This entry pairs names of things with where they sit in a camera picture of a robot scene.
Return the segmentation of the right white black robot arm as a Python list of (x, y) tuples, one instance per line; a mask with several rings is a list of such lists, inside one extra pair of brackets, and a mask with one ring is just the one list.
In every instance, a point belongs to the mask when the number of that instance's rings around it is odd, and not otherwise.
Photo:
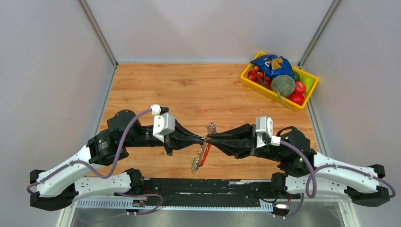
[(278, 162), (279, 172), (270, 180), (270, 192), (275, 197), (333, 196), (378, 207), (396, 195), (384, 181), (382, 165), (360, 167), (327, 157), (314, 151), (310, 140), (293, 126), (273, 134), (271, 120), (245, 124), (209, 134), (207, 142), (236, 159), (254, 156)]

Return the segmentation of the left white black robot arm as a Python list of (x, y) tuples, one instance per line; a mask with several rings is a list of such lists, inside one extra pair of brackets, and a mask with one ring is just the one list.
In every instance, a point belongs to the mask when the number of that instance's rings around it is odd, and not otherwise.
[(50, 170), (30, 172), (30, 206), (46, 211), (61, 210), (73, 202), (95, 195), (145, 195), (138, 169), (115, 175), (117, 162), (127, 148), (163, 147), (167, 155), (204, 138), (181, 126), (168, 108), (152, 105), (141, 113), (119, 111), (107, 128), (89, 139), (76, 154)]

